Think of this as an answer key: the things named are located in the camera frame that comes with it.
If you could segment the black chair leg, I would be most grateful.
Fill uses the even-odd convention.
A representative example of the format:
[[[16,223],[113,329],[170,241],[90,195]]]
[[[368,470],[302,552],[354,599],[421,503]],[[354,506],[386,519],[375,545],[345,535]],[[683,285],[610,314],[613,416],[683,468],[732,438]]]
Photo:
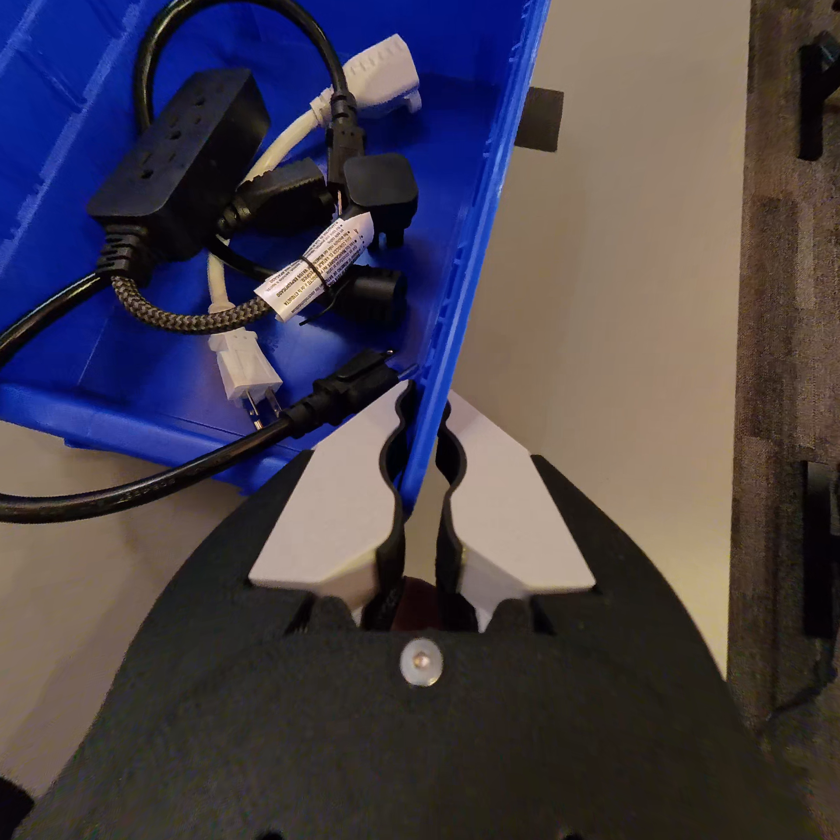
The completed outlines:
[[[798,157],[817,161],[823,154],[826,100],[839,89],[839,42],[824,30],[799,50],[800,106]]]
[[[805,461],[802,476],[803,631],[830,642],[838,629],[838,468]]]

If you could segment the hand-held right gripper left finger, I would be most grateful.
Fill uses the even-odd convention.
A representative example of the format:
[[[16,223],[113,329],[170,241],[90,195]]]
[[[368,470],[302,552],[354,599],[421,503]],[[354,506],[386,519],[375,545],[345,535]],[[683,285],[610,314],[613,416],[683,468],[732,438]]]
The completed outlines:
[[[415,383],[399,381],[311,452],[248,574],[270,589],[339,598],[353,619],[404,573],[403,502]]]

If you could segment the white warning label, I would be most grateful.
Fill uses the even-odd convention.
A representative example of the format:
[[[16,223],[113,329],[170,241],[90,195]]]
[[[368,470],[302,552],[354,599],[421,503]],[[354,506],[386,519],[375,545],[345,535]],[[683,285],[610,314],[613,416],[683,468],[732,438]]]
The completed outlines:
[[[371,212],[339,217],[310,245],[304,255],[270,275],[256,289],[280,322],[289,322],[315,300],[330,294],[371,245],[375,226]]]

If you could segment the black power strip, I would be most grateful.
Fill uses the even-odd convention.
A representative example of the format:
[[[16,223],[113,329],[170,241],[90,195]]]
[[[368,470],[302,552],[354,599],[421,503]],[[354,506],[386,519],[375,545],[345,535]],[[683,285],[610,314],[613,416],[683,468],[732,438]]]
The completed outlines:
[[[205,70],[187,79],[88,202],[105,235],[99,276],[142,284],[159,264],[195,257],[269,127],[250,70]]]

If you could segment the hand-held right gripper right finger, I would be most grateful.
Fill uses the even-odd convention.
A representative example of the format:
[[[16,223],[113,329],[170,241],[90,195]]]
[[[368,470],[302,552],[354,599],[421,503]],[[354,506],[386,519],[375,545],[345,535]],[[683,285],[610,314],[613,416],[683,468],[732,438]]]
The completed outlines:
[[[484,632],[499,604],[589,592],[595,577],[525,447],[455,392],[437,434],[442,621]]]

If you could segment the blue plastic bin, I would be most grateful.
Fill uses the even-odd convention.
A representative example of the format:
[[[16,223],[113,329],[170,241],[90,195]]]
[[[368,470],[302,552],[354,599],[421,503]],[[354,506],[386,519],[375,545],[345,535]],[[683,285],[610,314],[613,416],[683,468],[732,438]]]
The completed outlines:
[[[300,2],[341,62],[399,35],[420,109],[360,114],[368,154],[410,162],[418,209],[404,245],[361,262],[407,279],[394,330],[326,314],[254,329],[284,406],[367,348],[421,398],[400,476],[412,508],[427,470],[538,52],[548,2]],[[2,2],[2,328],[93,269],[103,232],[88,201],[137,139],[132,71],[164,2]],[[207,338],[132,318],[110,289],[2,369],[2,420],[60,447],[178,466],[254,433],[224,395]]]

